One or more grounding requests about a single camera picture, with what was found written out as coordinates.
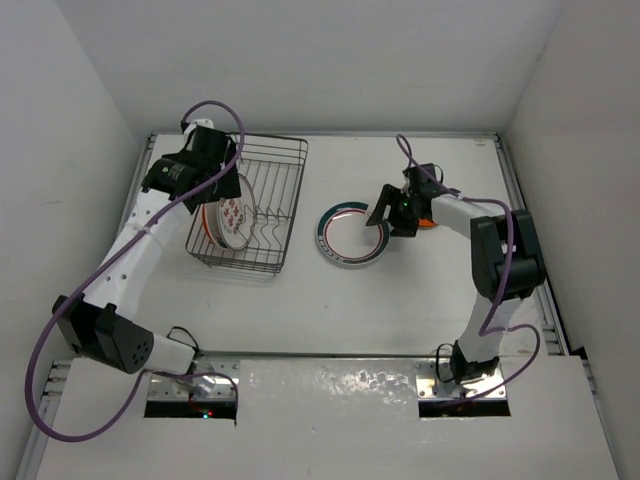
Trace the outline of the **orange plastic plate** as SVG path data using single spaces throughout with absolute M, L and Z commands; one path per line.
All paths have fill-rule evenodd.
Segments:
M 437 223 L 432 222 L 428 219 L 420 219 L 418 223 L 418 227 L 421 229 L 430 229 L 430 228 L 435 228 L 437 226 L 438 226 Z

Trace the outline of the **white plate grey rim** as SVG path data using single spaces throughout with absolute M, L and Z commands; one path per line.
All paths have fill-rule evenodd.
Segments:
M 238 175 L 240 196 L 221 199 L 214 207 L 212 231 L 216 243 L 225 250 L 240 251 L 249 246 L 256 225 L 253 189 L 244 175 Z

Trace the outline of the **white plate red rim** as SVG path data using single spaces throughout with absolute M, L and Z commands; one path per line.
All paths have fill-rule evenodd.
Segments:
M 368 226 L 369 204 L 338 203 L 326 210 L 315 227 L 320 252 L 340 267 L 362 267 L 379 259 L 388 247 L 387 224 Z

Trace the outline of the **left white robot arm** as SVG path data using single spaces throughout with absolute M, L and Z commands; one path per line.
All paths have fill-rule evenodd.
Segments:
M 232 136 L 215 129 L 210 119 L 184 122 L 182 129 L 182 148 L 147 171 L 96 279 L 76 299 L 60 297 L 53 309 L 76 354 L 127 374 L 189 372 L 195 348 L 155 334 L 134 318 L 147 280 L 173 236 L 201 205 L 240 191 Z

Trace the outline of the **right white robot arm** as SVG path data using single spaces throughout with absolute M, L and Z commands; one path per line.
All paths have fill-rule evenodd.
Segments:
M 472 198 L 435 178 L 435 166 L 403 171 L 405 186 L 386 184 L 367 224 L 390 227 L 395 237 L 411 238 L 422 220 L 445 226 L 470 242 L 471 275 L 476 300 L 449 360 L 452 380 L 461 384 L 492 373 L 522 301 L 545 282 L 547 271 L 532 215 L 506 203 Z

